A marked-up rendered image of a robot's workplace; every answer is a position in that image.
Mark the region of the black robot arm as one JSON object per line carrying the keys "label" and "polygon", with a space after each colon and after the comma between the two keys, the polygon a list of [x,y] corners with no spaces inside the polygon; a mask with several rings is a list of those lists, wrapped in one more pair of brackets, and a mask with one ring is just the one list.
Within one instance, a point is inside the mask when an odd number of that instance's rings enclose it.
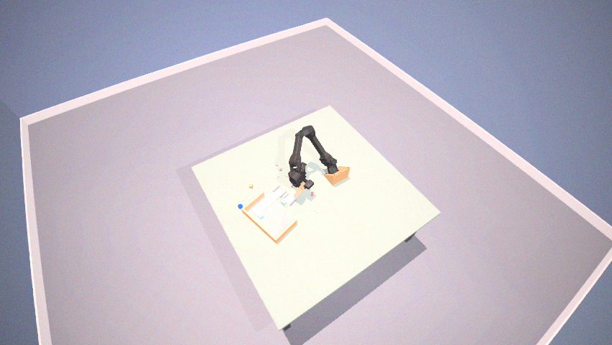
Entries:
{"label": "black robot arm", "polygon": [[[293,153],[289,159],[289,167],[290,172],[289,181],[293,184],[294,187],[300,187],[302,183],[301,176],[305,174],[305,166],[307,165],[302,161],[300,156],[301,147],[302,147],[302,139],[303,137],[307,137],[317,150],[320,155],[320,161],[324,166],[327,166],[328,174],[334,174],[339,171],[336,163],[337,160],[333,158],[329,153],[325,151],[317,137],[315,136],[315,130],[312,125],[304,126],[298,133],[295,135],[295,144]],[[293,168],[296,167],[296,168]]]}

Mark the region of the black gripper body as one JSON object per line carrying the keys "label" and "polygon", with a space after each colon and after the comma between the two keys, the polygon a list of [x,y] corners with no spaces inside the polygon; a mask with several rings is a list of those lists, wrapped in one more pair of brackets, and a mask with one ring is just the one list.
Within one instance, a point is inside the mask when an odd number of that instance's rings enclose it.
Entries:
{"label": "black gripper body", "polygon": [[[291,173],[292,173],[292,172],[290,172],[290,171],[289,171],[289,172],[288,172],[288,175],[290,175]],[[307,173],[305,172],[305,174],[307,174]],[[314,185],[314,182],[313,182],[313,181],[311,181],[311,180],[306,180],[306,179],[305,179],[305,178],[306,178],[306,175],[305,175],[305,174],[304,174],[303,176],[301,176],[301,178],[300,178],[300,179],[302,179],[302,181],[305,183],[304,187],[305,187],[306,189],[308,189],[308,190],[309,190],[309,189],[310,189],[310,188],[311,188],[311,187]]]}

